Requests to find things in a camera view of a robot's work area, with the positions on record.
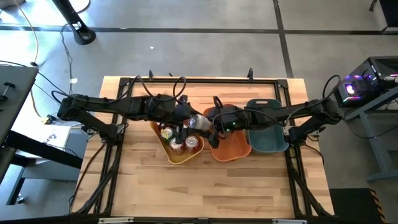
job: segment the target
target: concrete floor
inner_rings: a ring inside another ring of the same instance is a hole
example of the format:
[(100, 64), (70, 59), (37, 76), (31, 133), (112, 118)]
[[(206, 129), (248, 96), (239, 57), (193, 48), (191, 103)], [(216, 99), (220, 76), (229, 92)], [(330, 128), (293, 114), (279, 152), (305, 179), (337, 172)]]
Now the concrete floor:
[[(370, 3), (279, 0), (284, 28), (295, 30), (381, 30), (368, 11)], [(34, 26), (65, 23), (49, 0), (27, 0), (22, 8)], [(91, 0), (91, 6), (80, 16), (92, 27), (277, 29), (272, 0)], [(26, 24), (14, 7), (3, 11), (0, 18), (0, 25)], [(68, 64), (60, 34), (37, 32), (37, 36), (40, 71), (66, 90)], [(286, 39), (294, 77), (305, 79), (310, 99), (321, 97), (330, 76), (348, 74), (369, 56), (398, 53), (397, 36), (286, 35)], [(73, 57), (73, 76), (78, 79), (73, 90), (86, 95), (98, 95), (105, 75), (147, 75), (149, 69), (155, 76), (171, 72), (185, 76), (243, 77), (252, 67), (255, 77), (286, 77), (277, 34), (98, 32), (93, 43), (80, 46), (74, 42), (72, 33), (66, 32), (65, 43)], [(27, 31), (0, 31), (0, 49), (2, 60), (29, 64), (34, 58), (34, 36)], [(52, 90), (41, 77), (36, 84)], [(57, 111), (57, 105), (36, 87), (34, 95), (40, 114)], [(392, 125), (379, 124), (379, 132)], [(363, 134), (360, 125), (353, 127)], [(394, 144), (394, 138), (389, 137), (395, 134), (392, 131), (383, 138)], [(398, 222), (398, 180), (366, 181), (369, 174), (378, 171), (366, 140), (357, 138), (341, 122), (322, 133), (320, 148), (330, 188), (370, 187), (377, 192), (387, 221)], [(68, 196), (64, 195), (72, 194), (74, 182), (27, 180), (22, 193), (29, 197), (29, 203), (4, 206), (17, 170), (11, 168), (0, 186), (0, 219), (66, 213)], [(48, 197), (39, 197), (37, 191), (46, 192)]]

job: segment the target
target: yellow bin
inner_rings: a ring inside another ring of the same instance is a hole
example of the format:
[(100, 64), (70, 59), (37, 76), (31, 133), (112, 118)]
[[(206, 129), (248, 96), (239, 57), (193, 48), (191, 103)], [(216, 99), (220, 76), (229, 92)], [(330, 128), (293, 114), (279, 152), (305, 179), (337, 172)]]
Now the yellow bin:
[(169, 159), (169, 162), (172, 164), (183, 164), (184, 162), (187, 162), (188, 160), (194, 158), (195, 156), (199, 155), (199, 153), (203, 150), (205, 146), (205, 142), (202, 137), (194, 134), (196, 138), (199, 140), (199, 151), (195, 154), (190, 154), (189, 152), (185, 151), (181, 156), (177, 156), (172, 152), (171, 147), (164, 143), (162, 140), (162, 137), (160, 136), (160, 131), (158, 129), (158, 125), (156, 122), (151, 121), (150, 122), (150, 127), (155, 131), (157, 138), (159, 139), (160, 143), (162, 144), (164, 151), (166, 151), (167, 158)]

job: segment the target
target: wooden tabletop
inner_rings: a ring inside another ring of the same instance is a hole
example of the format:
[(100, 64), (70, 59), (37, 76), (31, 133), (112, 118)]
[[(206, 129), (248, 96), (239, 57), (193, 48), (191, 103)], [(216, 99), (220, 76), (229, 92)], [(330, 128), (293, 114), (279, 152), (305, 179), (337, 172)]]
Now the wooden tabletop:
[[(101, 97), (115, 98), (120, 77), (104, 77)], [(304, 80), (288, 79), (292, 104), (307, 101)], [(172, 83), (148, 83), (153, 94), (172, 94)], [(146, 95), (140, 83), (133, 96)], [(217, 95), (224, 104), (243, 107), (253, 98), (275, 98), (274, 87), (266, 84), (188, 83), (184, 91), (193, 108), (204, 111), (213, 106)], [(110, 123), (111, 114), (96, 113)], [(297, 119), (302, 124), (306, 118)], [(307, 142), (318, 148), (316, 142)], [(81, 172), (101, 146), (95, 136), (87, 145)], [(78, 210), (98, 185), (105, 150), (98, 154), (78, 190), (73, 211)], [(302, 159), (308, 188), (326, 211), (333, 213), (322, 159), (302, 147)], [(105, 189), (103, 207), (107, 199)], [(299, 191), (302, 211), (302, 195)], [(211, 217), (211, 218), (293, 218), (292, 199), (285, 157), (282, 152), (250, 154), (231, 162), (218, 162), (210, 147), (186, 164), (167, 160), (149, 123), (129, 121), (124, 138), (112, 216), (130, 217)]]

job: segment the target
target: black tripod base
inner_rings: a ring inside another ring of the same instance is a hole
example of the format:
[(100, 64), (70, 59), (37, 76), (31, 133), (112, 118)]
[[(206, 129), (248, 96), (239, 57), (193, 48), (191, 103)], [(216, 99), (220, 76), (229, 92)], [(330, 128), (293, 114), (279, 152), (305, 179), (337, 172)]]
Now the black tripod base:
[(52, 0), (65, 20), (68, 22), (77, 44), (86, 45), (95, 40), (96, 34), (80, 19), (69, 0)]
[(88, 28), (86, 25), (77, 30), (73, 26), (71, 26), (71, 25), (69, 25), (69, 26), (72, 29), (73, 37), (75, 38), (75, 41), (77, 44), (80, 44), (80, 45), (89, 44), (92, 41), (94, 41), (95, 38), (97, 37), (95, 32), (92, 31), (90, 28)]

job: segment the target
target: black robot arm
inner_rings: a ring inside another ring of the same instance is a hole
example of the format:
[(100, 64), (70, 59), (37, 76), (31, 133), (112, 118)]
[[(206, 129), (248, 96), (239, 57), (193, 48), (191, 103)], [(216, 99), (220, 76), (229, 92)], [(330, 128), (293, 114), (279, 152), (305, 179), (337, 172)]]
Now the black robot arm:
[(311, 118), (301, 126), (289, 129), (289, 135), (286, 136), (287, 142), (300, 144), (306, 140), (308, 134), (320, 130), (326, 124), (337, 124), (342, 119), (337, 103), (330, 98), (325, 98), (277, 109), (266, 106), (246, 106), (242, 109), (237, 106), (217, 107), (216, 105), (206, 118), (201, 117), (204, 119), (201, 122), (207, 122), (208, 125), (200, 126), (193, 122), (190, 123), (190, 128), (200, 129), (201, 135), (209, 139), (213, 148), (217, 148), (219, 138), (223, 138), (220, 133), (224, 135), (229, 131), (264, 129), (273, 124), (285, 127), (288, 120), (307, 116)]
[(87, 128), (97, 131), (102, 140), (115, 142), (119, 140), (123, 126), (105, 124), (90, 112), (120, 114), (133, 121), (155, 121), (181, 127), (183, 121), (199, 113), (187, 103), (187, 96), (181, 96), (178, 103), (169, 100), (171, 98), (169, 95), (157, 95), (110, 100), (72, 95), (62, 100), (57, 116), (64, 121), (80, 122)]

